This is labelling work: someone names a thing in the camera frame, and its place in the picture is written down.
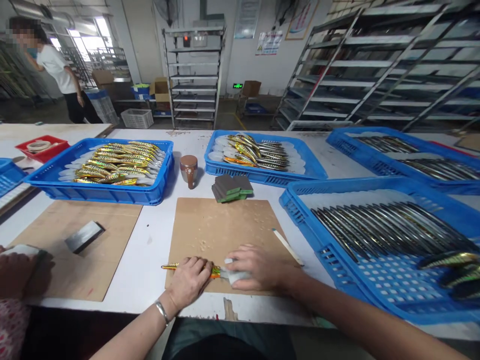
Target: brown cup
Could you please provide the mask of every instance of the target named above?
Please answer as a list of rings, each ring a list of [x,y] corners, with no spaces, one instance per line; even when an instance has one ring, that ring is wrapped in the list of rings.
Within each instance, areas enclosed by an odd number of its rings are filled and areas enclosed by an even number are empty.
[[[180,158],[181,177],[188,183],[188,188],[194,188],[194,181],[197,178],[197,169],[199,161],[193,155],[185,155]]]

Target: black pants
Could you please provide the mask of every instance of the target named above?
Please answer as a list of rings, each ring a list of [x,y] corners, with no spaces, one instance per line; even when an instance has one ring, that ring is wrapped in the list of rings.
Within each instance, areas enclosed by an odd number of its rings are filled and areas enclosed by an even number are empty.
[[[66,100],[66,108],[68,109],[68,117],[72,123],[84,124],[84,118],[88,120],[90,124],[103,124],[102,119],[99,118],[95,111],[92,102],[87,94],[82,91],[81,97],[85,106],[82,107],[77,99],[77,93],[63,94]]]

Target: roll of tape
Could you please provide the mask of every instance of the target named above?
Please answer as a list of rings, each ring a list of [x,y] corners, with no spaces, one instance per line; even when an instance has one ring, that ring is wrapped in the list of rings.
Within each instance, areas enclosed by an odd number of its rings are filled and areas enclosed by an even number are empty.
[[[51,145],[52,145],[52,143],[50,143],[50,141],[40,140],[40,141],[35,141],[35,142],[29,143],[29,144],[26,146],[26,148],[27,148],[29,151],[39,152],[39,151],[48,149]]]

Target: gray pants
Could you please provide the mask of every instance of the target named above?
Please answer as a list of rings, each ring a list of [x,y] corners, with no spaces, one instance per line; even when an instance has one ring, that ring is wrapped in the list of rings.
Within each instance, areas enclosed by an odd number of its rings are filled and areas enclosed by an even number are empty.
[[[271,360],[296,358],[286,326],[185,317],[175,320],[166,347],[164,348],[165,339],[162,335],[146,359],[171,360],[181,349],[215,334],[226,334],[243,340]]]

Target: person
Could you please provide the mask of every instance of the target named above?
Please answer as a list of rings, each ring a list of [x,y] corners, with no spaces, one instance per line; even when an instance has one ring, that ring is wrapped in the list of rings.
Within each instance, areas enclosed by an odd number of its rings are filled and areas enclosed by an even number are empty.
[[[89,97],[82,91],[77,76],[62,54],[50,44],[40,21],[15,16],[10,18],[9,27],[16,41],[23,47],[28,62],[37,71],[46,71],[55,79],[65,97],[71,122],[83,124],[86,118],[90,124],[102,124]],[[28,49],[38,50],[36,61]]]
[[[30,318],[22,298],[47,290],[55,263],[38,263],[36,255],[2,255],[4,251],[0,246],[0,360],[18,360]]]
[[[229,253],[227,258],[236,259],[225,266],[229,271],[251,273],[251,278],[233,283],[234,289],[276,291],[290,296],[333,323],[377,360],[467,359],[406,321],[309,277],[301,269],[270,256],[261,247],[245,244]],[[91,359],[144,359],[164,332],[167,321],[200,296],[211,270],[210,261],[196,256],[185,258],[175,271],[171,285],[158,298],[166,319],[157,305],[152,304]],[[229,359],[265,359],[248,344],[220,336],[191,344],[177,352],[173,359],[211,360],[226,355]]]

